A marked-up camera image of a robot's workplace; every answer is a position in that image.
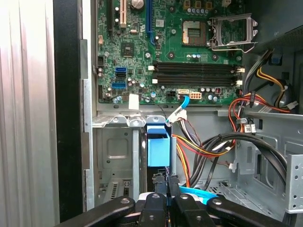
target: green circuit board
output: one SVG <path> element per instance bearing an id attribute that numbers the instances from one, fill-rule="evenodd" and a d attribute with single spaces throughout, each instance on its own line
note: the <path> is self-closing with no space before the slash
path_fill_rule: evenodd
<path id="1" fill-rule="evenodd" d="M 98 2 L 98 66 L 102 68 L 102 73 L 98 74 L 100 103 L 128 103 L 129 94 L 138 94 L 141 105 L 177 104 L 182 102 L 182 97 L 178 94 L 180 89 L 189 93 L 201 93 L 198 99 L 190 101 L 191 104 L 228 105 L 232 102 L 236 97 L 236 86 L 155 84 L 152 80 L 154 72 L 149 70 L 149 66 L 154 61 L 241 65 L 241 51 L 213 52 L 206 41 L 213 35 L 207 23 L 209 18 L 242 14 L 242 0 L 233 0 L 229 7 L 222 7 L 222 0 L 191 0 L 186 3 L 184 0 L 144 0 L 144 7 L 140 10 L 132 8 L 131 0 L 126 0 L 125 28 L 121 27 L 121 21 L 115 22 L 115 19 L 120 20 L 120 9 L 115 11 L 115 8 L 120 8 L 120 1 L 123 0 Z M 148 33 L 146 15 L 150 7 L 152 33 Z M 109 22 L 112 23 L 112 29 L 108 28 Z M 193 45 L 184 44 L 186 27 L 188 37 L 191 35 L 191 41 L 194 40 Z M 222 28 L 222 40 L 225 43 L 242 41 L 245 38 L 244 29 L 245 25 L 241 21 L 227 23 Z M 127 73 L 117 76 L 117 67 L 126 68 Z"/>

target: ram slot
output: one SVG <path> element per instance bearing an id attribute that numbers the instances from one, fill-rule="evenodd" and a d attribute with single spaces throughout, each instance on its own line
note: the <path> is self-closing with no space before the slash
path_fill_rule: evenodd
<path id="1" fill-rule="evenodd" d="M 155 72 L 160 73 L 211 73 L 211 74 L 232 74 L 237 67 L 222 64 L 201 64 L 201 63 L 175 63 L 175 62 L 154 62 Z"/>
<path id="2" fill-rule="evenodd" d="M 235 76 L 201 76 L 197 74 L 161 74 L 153 76 L 160 85 L 201 85 L 201 86 L 218 86 L 232 87 L 236 85 L 237 77 Z"/>

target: metal panel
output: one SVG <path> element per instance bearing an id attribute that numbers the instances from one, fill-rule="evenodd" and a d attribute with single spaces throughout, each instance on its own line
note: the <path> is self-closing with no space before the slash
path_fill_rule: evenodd
<path id="1" fill-rule="evenodd" d="M 53 1 L 0 1 L 0 226 L 59 223 Z"/>
<path id="2" fill-rule="evenodd" d="M 303 213 L 303 155 L 289 155 L 287 159 L 286 210 Z"/>

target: sata port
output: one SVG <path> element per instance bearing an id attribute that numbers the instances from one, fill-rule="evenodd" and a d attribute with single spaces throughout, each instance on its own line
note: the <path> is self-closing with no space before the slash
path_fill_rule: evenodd
<path id="1" fill-rule="evenodd" d="M 126 74 L 125 73 L 116 73 L 116 77 L 118 77 L 118 78 L 125 78 Z"/>

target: blue pcie slot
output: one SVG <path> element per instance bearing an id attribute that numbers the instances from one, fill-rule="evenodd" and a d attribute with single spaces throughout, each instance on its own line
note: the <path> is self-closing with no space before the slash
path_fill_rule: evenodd
<path id="1" fill-rule="evenodd" d="M 152 34 L 152 0 L 147 0 L 146 2 L 146 32 L 151 39 L 151 44 L 155 45 Z"/>
<path id="2" fill-rule="evenodd" d="M 126 83 L 112 83 L 112 88 L 114 89 L 125 89 Z"/>

